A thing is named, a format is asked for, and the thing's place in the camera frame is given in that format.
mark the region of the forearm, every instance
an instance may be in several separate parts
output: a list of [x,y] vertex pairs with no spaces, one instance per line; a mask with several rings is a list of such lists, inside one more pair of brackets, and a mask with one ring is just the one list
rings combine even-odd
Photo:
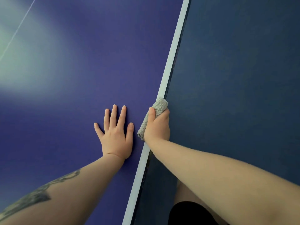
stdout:
[[299,222],[297,185],[228,157],[165,140],[147,143],[157,159],[231,225],[276,224],[283,214],[291,224]]
[[0,224],[84,224],[123,162],[108,154],[38,188],[0,214]]

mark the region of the gray towel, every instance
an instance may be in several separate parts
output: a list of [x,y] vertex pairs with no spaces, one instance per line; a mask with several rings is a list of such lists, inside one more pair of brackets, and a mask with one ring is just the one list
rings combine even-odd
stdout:
[[[163,99],[163,98],[158,98],[156,100],[156,102],[153,104],[152,106],[155,109],[155,117],[157,118],[159,115],[161,115],[168,107],[168,102],[167,100]],[[144,139],[144,133],[145,133],[145,129],[148,123],[148,113],[146,114],[146,117],[144,118],[144,121],[139,129],[139,131],[137,132],[137,136],[139,136],[139,138],[141,138],[141,140],[145,141]]]

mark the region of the tattoo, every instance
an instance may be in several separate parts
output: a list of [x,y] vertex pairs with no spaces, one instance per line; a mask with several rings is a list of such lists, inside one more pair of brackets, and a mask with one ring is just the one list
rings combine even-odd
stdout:
[[80,173],[80,169],[76,170],[70,174],[64,175],[58,179],[55,179],[45,185],[42,185],[41,187],[37,188],[33,192],[25,195],[22,197],[20,200],[15,202],[14,204],[8,206],[6,209],[4,209],[3,212],[0,213],[0,222],[7,217],[15,214],[16,212],[21,211],[22,209],[28,208],[34,204],[44,202],[51,200],[51,197],[49,193],[47,193],[47,189],[49,188],[50,185],[59,183],[59,182],[64,182],[68,179],[74,178],[78,176]]

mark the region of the hand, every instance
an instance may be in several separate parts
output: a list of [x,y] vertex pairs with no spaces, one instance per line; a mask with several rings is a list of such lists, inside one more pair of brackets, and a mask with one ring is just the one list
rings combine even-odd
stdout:
[[169,109],[166,109],[161,115],[155,118],[155,109],[153,107],[149,108],[148,123],[144,134],[146,143],[156,139],[170,139],[169,114]]
[[117,124],[117,106],[114,105],[110,116],[110,110],[105,110],[104,132],[101,131],[97,123],[94,123],[95,131],[102,144],[103,156],[114,154],[122,160],[127,159],[132,151],[133,143],[133,123],[127,126],[127,134],[124,134],[124,124],[126,117],[126,106],[123,106],[118,124]]

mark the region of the tattooed arm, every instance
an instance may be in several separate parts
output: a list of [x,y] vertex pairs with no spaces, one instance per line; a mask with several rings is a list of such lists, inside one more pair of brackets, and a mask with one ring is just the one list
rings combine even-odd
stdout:
[[80,225],[97,205],[112,177],[122,167],[132,150],[133,123],[124,134],[126,107],[118,124],[117,106],[105,110],[104,130],[95,123],[102,144],[103,157],[95,162],[51,181],[0,213],[0,225]]

